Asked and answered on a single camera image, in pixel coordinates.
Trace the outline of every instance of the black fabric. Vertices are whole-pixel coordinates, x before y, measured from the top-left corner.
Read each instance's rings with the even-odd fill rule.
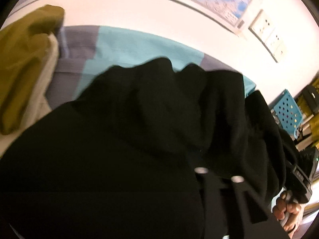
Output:
[[[260,92],[244,98],[237,72],[174,73],[166,58],[113,66],[7,150],[0,211],[25,239],[199,239],[190,155],[219,176],[242,175],[268,204],[296,153]]]

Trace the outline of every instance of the perforated basket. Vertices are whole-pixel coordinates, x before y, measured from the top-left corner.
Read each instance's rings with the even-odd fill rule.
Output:
[[[284,130],[297,138],[298,127],[302,124],[302,114],[288,90],[284,90],[281,99],[274,106],[279,121]]]

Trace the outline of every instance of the white wall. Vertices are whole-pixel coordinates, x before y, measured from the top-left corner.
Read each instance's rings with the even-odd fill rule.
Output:
[[[211,55],[257,84],[270,103],[287,88],[295,96],[319,69],[319,27],[301,0],[264,0],[261,8],[281,31],[288,54],[275,63],[249,31],[238,37],[171,0],[30,0],[5,25],[45,4],[65,9],[65,26],[107,25],[163,36]]]

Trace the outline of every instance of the gray fabric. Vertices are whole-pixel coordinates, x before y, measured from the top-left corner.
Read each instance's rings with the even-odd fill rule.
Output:
[[[86,59],[59,59],[54,77],[46,92],[51,109],[73,100]]]
[[[203,68],[205,71],[228,70],[237,72],[232,67],[206,54],[204,55],[204,58],[199,66]]]
[[[60,58],[92,59],[95,56],[98,30],[99,26],[62,27],[58,34]]]

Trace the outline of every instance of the bed sheet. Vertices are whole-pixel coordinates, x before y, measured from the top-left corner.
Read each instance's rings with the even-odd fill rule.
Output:
[[[189,63],[205,71],[230,70],[230,66],[181,43],[160,36],[107,26],[62,27],[57,35],[60,56],[46,92],[52,109],[76,99],[93,78],[112,65],[130,68],[157,57],[167,57],[174,71]],[[245,96],[256,85],[244,78]]]

